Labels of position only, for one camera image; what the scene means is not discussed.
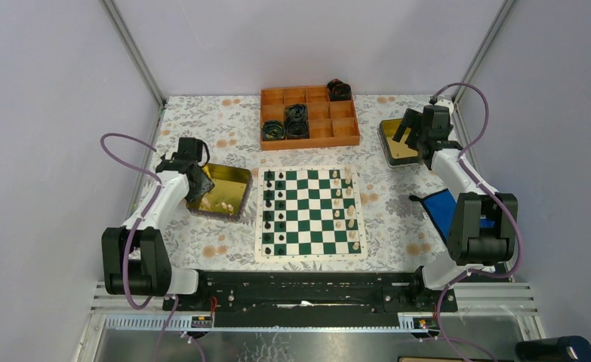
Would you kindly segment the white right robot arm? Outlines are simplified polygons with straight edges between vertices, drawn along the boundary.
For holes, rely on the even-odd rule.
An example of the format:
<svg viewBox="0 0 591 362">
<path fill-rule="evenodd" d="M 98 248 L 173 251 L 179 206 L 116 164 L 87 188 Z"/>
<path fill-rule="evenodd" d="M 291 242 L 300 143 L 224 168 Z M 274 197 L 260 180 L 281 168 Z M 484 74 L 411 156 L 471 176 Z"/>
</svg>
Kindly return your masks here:
<svg viewBox="0 0 591 362">
<path fill-rule="evenodd" d="M 426 167 L 440 177 L 456 204 L 446 235 L 446 251 L 420 268 L 420 283 L 408 290 L 412 307 L 426 311 L 460 274 L 480 272 L 513 258 L 516 250 L 517 200 L 489 186 L 473 170 L 459 142 L 451 140 L 451 111 L 428 105 L 407 109 L 393 141 L 417 151 Z"/>
</svg>

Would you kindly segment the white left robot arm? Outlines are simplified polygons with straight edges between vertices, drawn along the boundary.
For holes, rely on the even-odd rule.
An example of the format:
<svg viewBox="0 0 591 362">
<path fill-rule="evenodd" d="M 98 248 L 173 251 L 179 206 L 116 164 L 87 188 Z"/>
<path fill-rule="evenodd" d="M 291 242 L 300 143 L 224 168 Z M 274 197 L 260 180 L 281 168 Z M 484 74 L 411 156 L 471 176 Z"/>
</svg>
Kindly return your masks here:
<svg viewBox="0 0 591 362">
<path fill-rule="evenodd" d="M 169 158 L 162 157 L 154 170 L 138 168 L 138 172 L 152 178 L 152 189 L 119 227 L 105 229 L 101 237 L 107 293 L 179 294 L 192 310 L 207 305 L 210 292 L 199 283 L 199 272 L 172 266 L 162 232 L 181 201 L 200 201 L 214 188 L 205 171 L 209 160 L 204 141 L 182 137 L 177 150 Z"/>
</svg>

